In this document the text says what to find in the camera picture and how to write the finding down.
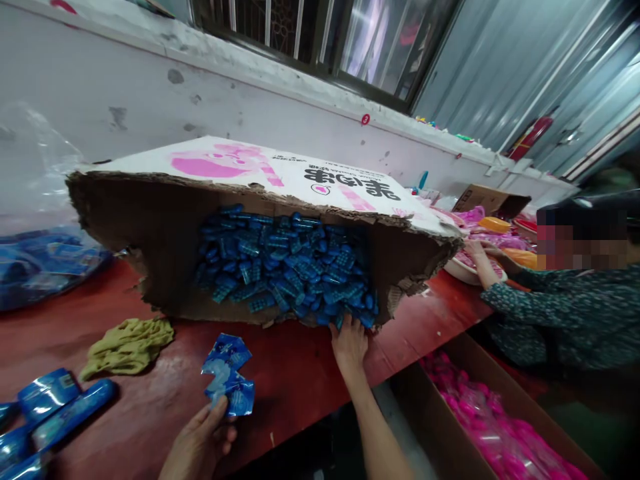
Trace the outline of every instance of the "green cloth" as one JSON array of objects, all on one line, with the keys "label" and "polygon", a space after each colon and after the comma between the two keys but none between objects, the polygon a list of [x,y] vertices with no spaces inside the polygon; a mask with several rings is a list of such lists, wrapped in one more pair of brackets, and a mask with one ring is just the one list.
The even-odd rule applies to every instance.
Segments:
[{"label": "green cloth", "polygon": [[172,340],[173,328],[167,319],[124,320],[89,348],[80,380],[86,381],[102,371],[114,375],[140,373]]},{"label": "green cloth", "polygon": [[532,292],[503,283],[482,292],[505,316],[486,326],[506,356],[522,367],[546,363],[540,325],[551,328],[563,365],[604,370],[640,361],[640,264],[580,273],[523,269],[512,280]]}]

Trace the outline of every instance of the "window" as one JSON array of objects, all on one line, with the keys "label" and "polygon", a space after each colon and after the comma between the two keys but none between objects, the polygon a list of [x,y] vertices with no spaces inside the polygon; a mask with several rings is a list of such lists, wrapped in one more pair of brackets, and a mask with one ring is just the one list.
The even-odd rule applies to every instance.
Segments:
[{"label": "window", "polygon": [[461,0],[193,0],[204,31],[410,112]]}]

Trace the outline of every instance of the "red tabletop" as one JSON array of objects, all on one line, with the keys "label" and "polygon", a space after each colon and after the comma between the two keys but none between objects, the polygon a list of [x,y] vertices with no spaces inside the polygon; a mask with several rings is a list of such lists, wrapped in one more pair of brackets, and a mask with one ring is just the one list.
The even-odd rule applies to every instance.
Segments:
[{"label": "red tabletop", "polygon": [[[76,375],[90,345],[127,318],[154,314],[133,289],[137,275],[117,262],[66,295],[0,316],[0,401],[34,378],[65,367]],[[372,386],[460,334],[491,312],[480,290],[441,271],[424,296],[405,298],[372,340],[365,369]],[[239,420],[234,450],[216,476],[230,473],[349,401],[326,328],[288,321],[268,329],[238,323],[173,321],[175,340],[155,366],[113,377],[120,397],[68,443],[55,460],[65,479],[157,478],[173,439],[204,404],[211,380],[202,362],[220,332],[244,338],[253,358],[253,414]]]}]

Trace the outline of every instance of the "cardboard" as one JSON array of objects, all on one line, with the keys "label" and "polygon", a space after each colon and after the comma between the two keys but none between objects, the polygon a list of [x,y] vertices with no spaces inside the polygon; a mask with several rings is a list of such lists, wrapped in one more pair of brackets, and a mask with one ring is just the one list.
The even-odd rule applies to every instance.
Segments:
[{"label": "cardboard", "polygon": [[367,225],[377,323],[393,316],[402,295],[422,291],[463,244],[457,228],[382,173],[216,137],[97,162],[67,185],[83,228],[110,250],[126,250],[145,277],[143,299],[175,317],[266,323],[277,316],[276,307],[251,314],[244,303],[219,305],[193,285],[198,228],[221,205]]},{"label": "cardboard", "polygon": [[[591,480],[607,478],[591,458],[522,390],[470,336],[462,334],[442,346],[451,362],[469,378],[502,396],[507,414],[530,423],[560,456]],[[496,479],[436,386],[418,363],[396,374],[391,388],[440,479]]]},{"label": "cardboard", "polygon": [[488,217],[497,216],[510,220],[515,218],[530,201],[531,197],[514,195],[472,183],[460,196],[452,211],[469,211],[482,205]]}]

